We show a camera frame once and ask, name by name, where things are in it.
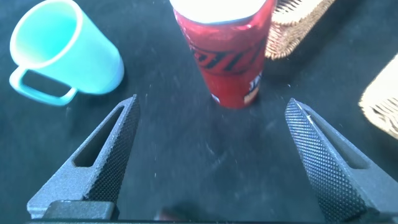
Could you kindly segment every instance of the woven basket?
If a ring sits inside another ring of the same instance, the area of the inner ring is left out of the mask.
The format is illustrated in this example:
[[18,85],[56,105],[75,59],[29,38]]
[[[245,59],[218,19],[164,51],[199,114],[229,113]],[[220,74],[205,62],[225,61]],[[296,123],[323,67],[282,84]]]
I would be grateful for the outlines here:
[[359,106],[375,126],[398,139],[398,56],[381,71],[362,95]]
[[272,15],[266,57],[288,56],[335,0],[278,0]]

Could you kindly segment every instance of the white lid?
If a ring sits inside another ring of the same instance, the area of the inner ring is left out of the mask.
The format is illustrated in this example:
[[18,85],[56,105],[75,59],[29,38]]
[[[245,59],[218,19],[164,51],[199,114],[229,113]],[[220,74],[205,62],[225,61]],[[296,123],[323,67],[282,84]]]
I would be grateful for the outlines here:
[[209,24],[253,16],[267,0],[170,0],[191,21]]

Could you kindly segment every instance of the dark fabric surface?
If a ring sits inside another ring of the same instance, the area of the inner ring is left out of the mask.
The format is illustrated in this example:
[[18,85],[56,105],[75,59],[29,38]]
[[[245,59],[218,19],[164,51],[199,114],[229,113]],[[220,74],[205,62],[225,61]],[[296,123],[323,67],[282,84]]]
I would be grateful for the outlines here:
[[[8,84],[9,39],[38,0],[0,2],[0,211],[25,205],[118,102],[137,93],[141,122],[119,196],[123,219],[174,207],[201,220],[322,220],[284,120],[289,98],[311,106],[398,180],[398,142],[372,126],[358,100],[398,52],[398,1],[337,0],[288,58],[267,61],[256,102],[218,106],[166,0],[76,0],[119,49],[126,78],[104,96],[43,105]],[[29,74],[26,82],[66,88]]]

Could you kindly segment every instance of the cup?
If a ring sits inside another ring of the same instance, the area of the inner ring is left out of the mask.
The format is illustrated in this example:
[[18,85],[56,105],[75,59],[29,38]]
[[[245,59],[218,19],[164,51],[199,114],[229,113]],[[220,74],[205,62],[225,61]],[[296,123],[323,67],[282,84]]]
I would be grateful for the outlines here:
[[275,0],[170,0],[213,99],[243,108],[259,92]]
[[[11,35],[11,57],[18,68],[9,82],[20,94],[55,106],[77,91],[95,95],[114,90],[124,65],[117,48],[72,0],[47,0],[29,10]],[[22,82],[28,70],[70,86],[58,97]]]

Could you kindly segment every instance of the red cup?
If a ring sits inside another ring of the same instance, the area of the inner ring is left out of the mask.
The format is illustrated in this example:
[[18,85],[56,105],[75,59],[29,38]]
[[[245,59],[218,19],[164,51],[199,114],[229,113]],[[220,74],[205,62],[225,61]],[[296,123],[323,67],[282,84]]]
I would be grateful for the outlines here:
[[274,6],[275,0],[266,0],[244,19],[206,24],[188,19],[174,7],[207,87],[220,105],[242,108],[257,95]]

